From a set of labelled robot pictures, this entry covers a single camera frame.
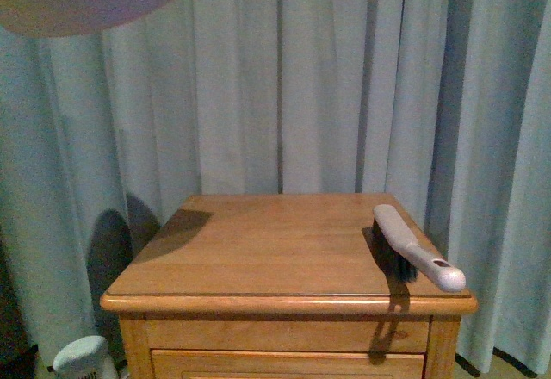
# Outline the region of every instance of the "curtain fold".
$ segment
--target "curtain fold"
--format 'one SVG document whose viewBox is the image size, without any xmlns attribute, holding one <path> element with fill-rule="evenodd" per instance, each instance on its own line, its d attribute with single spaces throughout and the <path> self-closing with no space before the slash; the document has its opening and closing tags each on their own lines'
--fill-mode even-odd
<svg viewBox="0 0 551 379">
<path fill-rule="evenodd" d="M 187 196 L 387 191 L 480 300 L 462 356 L 543 372 L 549 8 L 174 0 L 90 36 L 0 29 L 3 248 L 46 364 L 93 333 L 121 354 L 99 297 Z"/>
</svg>

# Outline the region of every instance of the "scrub brush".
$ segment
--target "scrub brush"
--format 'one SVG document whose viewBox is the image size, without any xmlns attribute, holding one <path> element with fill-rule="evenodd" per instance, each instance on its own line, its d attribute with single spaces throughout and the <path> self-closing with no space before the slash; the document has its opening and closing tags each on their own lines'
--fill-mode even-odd
<svg viewBox="0 0 551 379">
<path fill-rule="evenodd" d="M 417 280 L 418 269 L 442 291 L 455 293 L 465 288 L 461 270 L 419 245 L 417 237 L 406 225 L 396 208 L 381 204 L 373 208 L 373 237 L 390 264 L 390 272 L 403 283 Z"/>
</svg>

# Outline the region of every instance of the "drawer front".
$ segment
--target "drawer front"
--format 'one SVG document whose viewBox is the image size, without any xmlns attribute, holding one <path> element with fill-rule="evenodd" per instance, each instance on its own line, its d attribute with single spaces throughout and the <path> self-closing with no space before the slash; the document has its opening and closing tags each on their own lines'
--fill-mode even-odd
<svg viewBox="0 0 551 379">
<path fill-rule="evenodd" d="M 152 349 L 424 353 L 426 320 L 148 320 Z"/>
<path fill-rule="evenodd" d="M 422 355 L 153 351 L 156 379 L 421 379 Z"/>
</svg>

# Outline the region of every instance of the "black bristles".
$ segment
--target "black bristles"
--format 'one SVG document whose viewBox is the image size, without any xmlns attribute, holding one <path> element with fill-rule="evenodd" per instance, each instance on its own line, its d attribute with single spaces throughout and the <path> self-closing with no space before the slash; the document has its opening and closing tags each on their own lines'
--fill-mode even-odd
<svg viewBox="0 0 551 379">
<path fill-rule="evenodd" d="M 383 271 L 387 276 L 394 276 L 402 283 L 412 283 L 417 280 L 417 268 L 388 244 L 377 221 L 373 223 L 373 245 L 377 251 L 375 259 L 383 263 Z"/>
</svg>

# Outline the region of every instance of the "white brush handle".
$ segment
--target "white brush handle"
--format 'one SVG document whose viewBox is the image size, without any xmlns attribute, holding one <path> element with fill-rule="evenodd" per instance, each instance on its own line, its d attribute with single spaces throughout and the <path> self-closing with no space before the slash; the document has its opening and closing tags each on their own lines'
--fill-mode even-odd
<svg viewBox="0 0 551 379">
<path fill-rule="evenodd" d="M 373 212 L 393 250 L 417 267 L 440 290 L 455 293 L 465 288 L 463 272 L 419 245 L 417 237 L 395 207 L 381 204 L 373 208 Z"/>
</svg>

